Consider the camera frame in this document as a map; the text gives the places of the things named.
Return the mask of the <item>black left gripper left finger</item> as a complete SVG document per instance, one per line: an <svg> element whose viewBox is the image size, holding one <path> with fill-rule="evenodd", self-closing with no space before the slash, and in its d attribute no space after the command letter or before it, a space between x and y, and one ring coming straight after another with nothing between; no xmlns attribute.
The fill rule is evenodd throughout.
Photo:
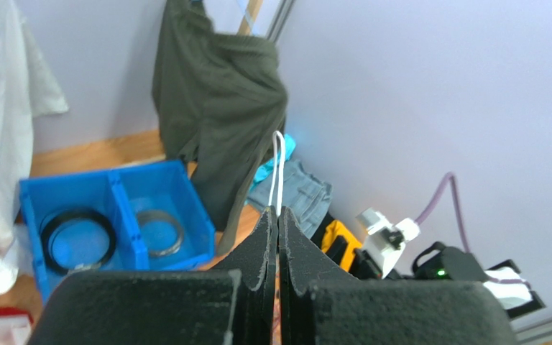
<svg viewBox="0 0 552 345"><path fill-rule="evenodd" d="M54 290L30 344L268 344L277 219L206 271L85 271Z"/></svg>

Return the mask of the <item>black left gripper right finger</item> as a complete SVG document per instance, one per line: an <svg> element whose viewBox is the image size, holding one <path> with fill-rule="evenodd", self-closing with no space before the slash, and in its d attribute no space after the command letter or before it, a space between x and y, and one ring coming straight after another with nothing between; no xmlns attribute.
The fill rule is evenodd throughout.
<svg viewBox="0 0 552 345"><path fill-rule="evenodd" d="M509 319L478 282L359 280L278 219L284 344L515 344Z"/></svg>

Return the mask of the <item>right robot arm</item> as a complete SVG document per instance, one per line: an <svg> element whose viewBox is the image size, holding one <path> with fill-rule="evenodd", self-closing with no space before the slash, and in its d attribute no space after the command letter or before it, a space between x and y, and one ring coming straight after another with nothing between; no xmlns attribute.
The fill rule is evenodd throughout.
<svg viewBox="0 0 552 345"><path fill-rule="evenodd" d="M440 242L410 279L361 280L328 258L289 208L277 221L284 344L516 344L512 319L541 309L503 307L475 257Z"/></svg>

